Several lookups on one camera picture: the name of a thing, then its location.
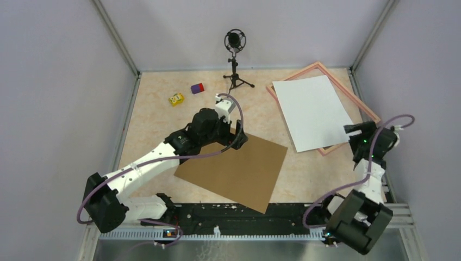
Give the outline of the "blue landscape photo print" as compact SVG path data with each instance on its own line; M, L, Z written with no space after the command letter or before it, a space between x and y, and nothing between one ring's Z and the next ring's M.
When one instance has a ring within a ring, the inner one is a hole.
M297 152L348 142L352 120L327 76L272 84Z

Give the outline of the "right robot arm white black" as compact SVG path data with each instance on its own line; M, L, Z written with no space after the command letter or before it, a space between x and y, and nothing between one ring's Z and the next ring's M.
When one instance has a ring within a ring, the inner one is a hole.
M343 243L362 255L368 254L393 217L393 211L384 205L382 177L387 164L384 156L398 143L398 135L392 128L378 130L375 122L345 125L350 136L354 173L358 180L343 197L328 196L319 209L319 218L327 226L323 243L337 246Z

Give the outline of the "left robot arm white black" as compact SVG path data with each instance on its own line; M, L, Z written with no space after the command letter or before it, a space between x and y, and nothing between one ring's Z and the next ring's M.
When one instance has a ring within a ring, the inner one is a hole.
M202 108L184 128L172 132L156 148L131 165L104 176L94 173L86 180L82 203L77 211L77 221L84 224L80 215L89 214L88 224L96 225L101 233L111 232L134 212L128 205L129 195L158 174L179 166L189 159L204 158L201 149L218 143L224 148L208 154L217 156L230 148L238 150L248 137L244 132L244 118L236 122L220 115L217 109Z

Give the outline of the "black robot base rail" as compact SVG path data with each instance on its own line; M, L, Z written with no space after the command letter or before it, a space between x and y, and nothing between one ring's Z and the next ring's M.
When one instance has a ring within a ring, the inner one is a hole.
M270 203L264 214L237 203L178 203L160 222L179 226L185 235L307 235L313 229L302 224L308 205Z

